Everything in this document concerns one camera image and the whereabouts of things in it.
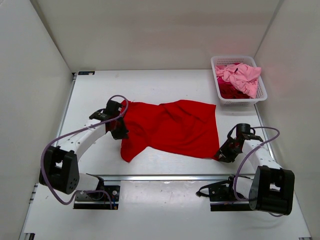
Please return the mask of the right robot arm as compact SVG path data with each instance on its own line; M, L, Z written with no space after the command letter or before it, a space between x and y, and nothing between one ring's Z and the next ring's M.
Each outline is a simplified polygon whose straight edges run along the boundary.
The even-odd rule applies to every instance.
M196 192L196 196L209 199L212 212L261 211L274 217L292 212L295 175L273 159L265 147L269 141L256 130L248 123L238 123L214 155L223 163L233 163L241 154L244 159L236 174Z

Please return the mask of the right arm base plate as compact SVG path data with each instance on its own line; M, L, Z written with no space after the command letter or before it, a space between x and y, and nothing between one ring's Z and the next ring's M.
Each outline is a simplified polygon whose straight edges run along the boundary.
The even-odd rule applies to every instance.
M250 212L247 201L238 201L228 184L209 187L211 212Z

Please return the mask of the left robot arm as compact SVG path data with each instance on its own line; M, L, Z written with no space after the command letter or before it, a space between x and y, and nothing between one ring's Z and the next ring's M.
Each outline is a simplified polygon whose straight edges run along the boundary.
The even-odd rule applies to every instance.
M122 103L110 98L104 108L92 113L84 126L62 135L49 143L40 159L39 183L49 188L55 198L66 205L58 192L73 195L86 194L95 201L109 197L103 179L99 176L80 173L79 160L84 153L107 133L114 140L127 139L124 117L129 107L125 98Z

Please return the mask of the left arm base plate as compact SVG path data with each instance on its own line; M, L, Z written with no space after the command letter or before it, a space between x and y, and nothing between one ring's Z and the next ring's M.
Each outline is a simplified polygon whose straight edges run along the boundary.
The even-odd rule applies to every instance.
M97 193L77 193L73 202L75 210L113 210L119 209L121 182L120 181L104 181L104 191Z

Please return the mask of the red t shirt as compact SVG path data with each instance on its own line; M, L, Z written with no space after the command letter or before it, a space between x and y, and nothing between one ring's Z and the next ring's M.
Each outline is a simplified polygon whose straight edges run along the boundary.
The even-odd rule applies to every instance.
M128 163L147 147L200 159L213 159L220 148L214 104L130 101L124 123L128 138L121 141L120 155Z

